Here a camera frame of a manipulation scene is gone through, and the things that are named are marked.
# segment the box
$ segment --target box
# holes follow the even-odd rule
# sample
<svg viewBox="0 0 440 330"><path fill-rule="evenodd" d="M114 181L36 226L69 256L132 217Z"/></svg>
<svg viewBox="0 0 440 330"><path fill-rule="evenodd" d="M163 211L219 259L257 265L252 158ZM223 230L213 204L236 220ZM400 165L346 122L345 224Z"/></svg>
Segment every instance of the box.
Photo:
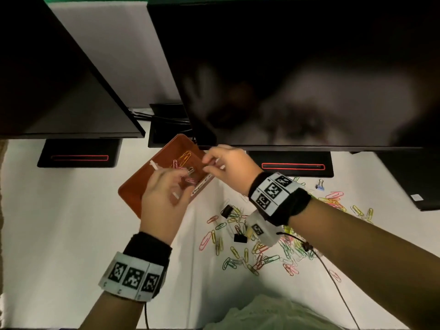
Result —
<svg viewBox="0 0 440 330"><path fill-rule="evenodd" d="M206 166L201 162L204 155L205 152L200 150L190 138L183 134L178 134L122 184L118 189L118 194L140 218L142 195L145 192L148 180L155 171L151 165L151 161L153 161L161 168L187 168L190 171L190 175L182 178L182 181L179 183L179 191L181 192L185 188L194 185L195 189L190 199L190 201L193 201L214 178L212 174L202 170ZM175 205L179 200L172 194L170 201Z"/></svg>

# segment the person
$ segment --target person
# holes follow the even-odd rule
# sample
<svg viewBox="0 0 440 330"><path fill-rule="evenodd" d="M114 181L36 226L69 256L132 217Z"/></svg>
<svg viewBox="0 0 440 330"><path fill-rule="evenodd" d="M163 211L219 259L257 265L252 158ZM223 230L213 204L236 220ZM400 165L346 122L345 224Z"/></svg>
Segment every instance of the person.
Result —
<svg viewBox="0 0 440 330"><path fill-rule="evenodd" d="M245 151L227 145L211 148L203 158L204 170L245 196L263 172ZM194 188L184 190L177 205L170 201L171 189L185 170L162 169L150 178L142 198L140 232L153 237L171 248ZM440 259L428 251L405 241L381 228L339 211L311 198L306 207L287 218L288 225L304 237L349 277L360 289L393 314L410 329L440 328ZM104 292L81 325L81 330L135 329L144 303L123 299ZM280 312L295 312L294 307ZM312 323L318 316L301 314L293 329L339 329L330 322ZM259 318L261 315L248 313ZM222 322L210 325L220 329Z"/></svg>

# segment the black wristband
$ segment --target black wristband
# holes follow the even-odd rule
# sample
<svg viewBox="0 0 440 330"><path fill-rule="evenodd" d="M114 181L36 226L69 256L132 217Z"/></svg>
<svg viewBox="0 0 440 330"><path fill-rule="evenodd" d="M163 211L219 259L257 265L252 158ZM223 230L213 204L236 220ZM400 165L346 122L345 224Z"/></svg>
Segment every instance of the black wristband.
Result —
<svg viewBox="0 0 440 330"><path fill-rule="evenodd" d="M311 195L308 194L306 190L297 188L294 192L289 194L289 196L281 204L278 205L277 209L272 213L272 215L268 215L261 205L257 204L253 199L251 199L251 197L260 184L263 183L266 178L272 175L273 174L270 172L262 172L260 175L258 175L250 188L249 200L255 205L258 212L266 221L269 221L274 226L287 225L289 223L290 216L295 216L301 213L307 207L310 202Z"/></svg>
<svg viewBox="0 0 440 330"><path fill-rule="evenodd" d="M167 268L171 250L165 242L140 232L133 235L125 247L124 254Z"/></svg>

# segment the black monitor screen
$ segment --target black monitor screen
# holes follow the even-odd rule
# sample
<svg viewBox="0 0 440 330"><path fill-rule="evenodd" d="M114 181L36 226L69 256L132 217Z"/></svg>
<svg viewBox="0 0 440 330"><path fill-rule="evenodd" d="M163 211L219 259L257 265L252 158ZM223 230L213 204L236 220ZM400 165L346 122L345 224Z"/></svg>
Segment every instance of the black monitor screen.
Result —
<svg viewBox="0 0 440 330"><path fill-rule="evenodd" d="M440 0L148 5L200 145L436 146Z"/></svg>
<svg viewBox="0 0 440 330"><path fill-rule="evenodd" d="M43 0L2 0L0 138L142 137Z"/></svg>

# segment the white table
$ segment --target white table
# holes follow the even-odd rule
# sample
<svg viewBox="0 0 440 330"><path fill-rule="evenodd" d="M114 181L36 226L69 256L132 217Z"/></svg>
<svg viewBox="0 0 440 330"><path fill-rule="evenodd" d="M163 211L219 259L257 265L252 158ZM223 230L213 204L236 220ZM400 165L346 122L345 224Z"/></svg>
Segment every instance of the white table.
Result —
<svg viewBox="0 0 440 330"><path fill-rule="evenodd" d="M142 125L148 133L149 123ZM109 261L139 226L118 187L158 149L149 149L147 139L125 139L116 168L41 169L36 164L43 144L10 141L1 171L6 326L75 328L101 293L97 282ZM373 153L332 156L345 192L368 197L381 213L375 224L440 255L439 211L418 211ZM173 243L164 288L148 306L151 328L194 327L203 318L189 310L190 299L194 308L200 300L191 295L200 284L192 280L196 202ZM357 304L351 307L361 326L363 308L381 309L367 298L350 303ZM143 317L138 326L145 327Z"/></svg>

